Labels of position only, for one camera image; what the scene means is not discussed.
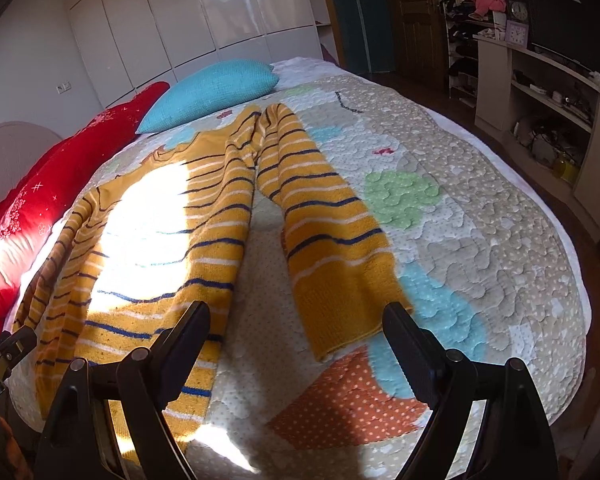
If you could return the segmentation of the dark round mantel clock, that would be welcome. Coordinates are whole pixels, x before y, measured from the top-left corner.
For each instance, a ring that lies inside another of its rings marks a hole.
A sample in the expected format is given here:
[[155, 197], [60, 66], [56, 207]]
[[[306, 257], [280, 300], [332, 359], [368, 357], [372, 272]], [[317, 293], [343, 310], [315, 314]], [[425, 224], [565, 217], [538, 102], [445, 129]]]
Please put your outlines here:
[[521, 24], [529, 23], [527, 0], [505, 0], [506, 15], [509, 21]]

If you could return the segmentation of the white headboard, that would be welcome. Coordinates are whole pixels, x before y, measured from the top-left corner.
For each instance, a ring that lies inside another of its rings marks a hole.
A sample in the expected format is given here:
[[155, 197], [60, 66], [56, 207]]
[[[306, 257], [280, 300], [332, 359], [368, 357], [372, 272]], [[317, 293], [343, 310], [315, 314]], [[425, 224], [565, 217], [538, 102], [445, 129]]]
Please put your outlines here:
[[61, 136], [30, 122], [0, 124], [0, 201]]

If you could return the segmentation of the black television screen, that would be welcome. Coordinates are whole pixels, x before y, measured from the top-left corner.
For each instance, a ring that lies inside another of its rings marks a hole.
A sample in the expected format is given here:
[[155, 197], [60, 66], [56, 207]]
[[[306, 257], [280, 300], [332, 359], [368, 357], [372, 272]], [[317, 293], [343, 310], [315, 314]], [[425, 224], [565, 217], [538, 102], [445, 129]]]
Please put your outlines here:
[[576, 0], [527, 0], [528, 49], [600, 73], [600, 13]]

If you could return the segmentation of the red long bolster pillow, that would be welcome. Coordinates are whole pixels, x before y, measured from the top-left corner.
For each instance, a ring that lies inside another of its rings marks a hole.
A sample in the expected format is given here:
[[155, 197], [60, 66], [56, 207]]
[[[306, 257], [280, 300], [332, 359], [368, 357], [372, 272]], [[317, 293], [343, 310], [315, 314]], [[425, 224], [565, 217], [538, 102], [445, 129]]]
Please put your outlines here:
[[0, 203], [0, 333], [23, 274], [96, 169], [135, 139], [138, 125], [170, 84], [158, 81], [108, 108], [45, 153]]

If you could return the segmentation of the white glossy wardrobe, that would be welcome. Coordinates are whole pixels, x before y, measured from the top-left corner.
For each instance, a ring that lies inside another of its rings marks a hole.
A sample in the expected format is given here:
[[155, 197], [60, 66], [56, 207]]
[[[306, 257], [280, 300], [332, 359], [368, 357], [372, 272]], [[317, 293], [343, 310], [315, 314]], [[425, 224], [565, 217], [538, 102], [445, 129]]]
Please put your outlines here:
[[310, 0], [65, 0], [97, 99], [117, 104], [148, 84], [231, 58], [320, 58]]

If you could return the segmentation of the pink alarm clock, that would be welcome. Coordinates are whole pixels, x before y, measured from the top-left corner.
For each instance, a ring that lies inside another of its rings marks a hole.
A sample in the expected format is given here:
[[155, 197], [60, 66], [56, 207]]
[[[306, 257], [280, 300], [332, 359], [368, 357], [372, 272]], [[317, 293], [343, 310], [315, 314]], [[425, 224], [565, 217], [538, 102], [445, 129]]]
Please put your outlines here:
[[508, 20], [505, 27], [505, 42], [525, 49], [528, 44], [529, 27], [527, 24]]

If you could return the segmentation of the patchwork quilted bedspread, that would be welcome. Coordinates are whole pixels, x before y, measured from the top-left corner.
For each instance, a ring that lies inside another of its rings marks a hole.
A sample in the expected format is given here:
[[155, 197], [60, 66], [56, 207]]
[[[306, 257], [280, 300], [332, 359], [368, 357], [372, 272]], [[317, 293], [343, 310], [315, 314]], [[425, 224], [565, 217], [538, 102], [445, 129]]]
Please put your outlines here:
[[[399, 302], [415, 322], [468, 359], [524, 361], [556, 419], [582, 380], [591, 307], [573, 244], [547, 206], [478, 140], [389, 88], [305, 58], [273, 72], [279, 82], [266, 96], [142, 134], [104, 162], [54, 225], [19, 301], [89, 190], [247, 107], [282, 103], [387, 235]], [[178, 444], [201, 479], [392, 479], [429, 410], [380, 329], [314, 358], [294, 306], [283, 224], [279, 206], [254, 194], [208, 411]], [[8, 386], [17, 414], [41, 430], [35, 350]]]

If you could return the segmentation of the white open shelf unit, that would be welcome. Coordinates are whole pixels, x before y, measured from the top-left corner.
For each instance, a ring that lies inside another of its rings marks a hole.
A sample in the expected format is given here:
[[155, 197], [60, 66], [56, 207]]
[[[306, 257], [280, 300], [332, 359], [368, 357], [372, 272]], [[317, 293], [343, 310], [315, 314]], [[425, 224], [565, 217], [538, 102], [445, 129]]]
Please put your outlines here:
[[483, 36], [475, 124], [600, 240], [600, 88], [547, 56]]

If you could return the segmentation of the yellow striped knit sweater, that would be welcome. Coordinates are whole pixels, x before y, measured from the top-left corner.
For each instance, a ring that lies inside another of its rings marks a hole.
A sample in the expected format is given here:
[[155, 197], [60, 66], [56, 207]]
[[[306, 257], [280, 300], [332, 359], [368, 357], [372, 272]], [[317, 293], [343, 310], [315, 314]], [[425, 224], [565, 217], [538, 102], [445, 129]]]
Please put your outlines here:
[[378, 332], [385, 305], [405, 298], [387, 235], [287, 105], [250, 106], [223, 128], [157, 148], [73, 206], [14, 319], [40, 335], [42, 417], [74, 359], [117, 361], [201, 301], [210, 333], [166, 421], [178, 441], [202, 424], [256, 193], [283, 213], [294, 306], [314, 358]]

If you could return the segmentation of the dark shoe rack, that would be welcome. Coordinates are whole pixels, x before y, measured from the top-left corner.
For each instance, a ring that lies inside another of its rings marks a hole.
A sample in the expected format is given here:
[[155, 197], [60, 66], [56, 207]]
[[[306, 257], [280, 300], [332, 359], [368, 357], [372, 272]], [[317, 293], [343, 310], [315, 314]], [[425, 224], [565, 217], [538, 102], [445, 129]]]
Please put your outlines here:
[[476, 13], [475, 0], [442, 0], [448, 68], [446, 79], [451, 99], [472, 110], [477, 105], [478, 44], [476, 36], [494, 29], [492, 12], [485, 16]]

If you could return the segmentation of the turquoise pillow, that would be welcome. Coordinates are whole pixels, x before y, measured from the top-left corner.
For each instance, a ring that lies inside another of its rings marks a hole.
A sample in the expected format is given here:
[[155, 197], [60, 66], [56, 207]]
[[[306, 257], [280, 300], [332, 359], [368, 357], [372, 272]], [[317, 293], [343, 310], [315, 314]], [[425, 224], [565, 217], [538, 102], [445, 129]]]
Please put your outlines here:
[[270, 93], [279, 82], [271, 65], [228, 60], [187, 76], [155, 102], [137, 134], [156, 133]]

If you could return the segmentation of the wall power socket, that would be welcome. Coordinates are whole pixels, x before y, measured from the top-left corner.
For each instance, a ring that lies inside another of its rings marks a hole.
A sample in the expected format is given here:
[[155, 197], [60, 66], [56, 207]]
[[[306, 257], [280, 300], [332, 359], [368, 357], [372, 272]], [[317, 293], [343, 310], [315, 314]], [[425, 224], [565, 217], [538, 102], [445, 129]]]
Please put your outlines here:
[[58, 84], [56, 87], [58, 94], [63, 94], [71, 89], [71, 84], [69, 81], [63, 82], [62, 84]]

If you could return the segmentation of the dark wooden door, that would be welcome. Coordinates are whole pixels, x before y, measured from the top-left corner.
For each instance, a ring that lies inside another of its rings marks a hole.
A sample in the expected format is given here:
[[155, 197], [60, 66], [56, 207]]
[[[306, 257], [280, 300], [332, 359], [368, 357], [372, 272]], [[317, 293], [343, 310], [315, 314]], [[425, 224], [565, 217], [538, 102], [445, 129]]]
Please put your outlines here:
[[424, 86], [445, 88], [445, 46], [439, 0], [387, 0], [398, 73]]

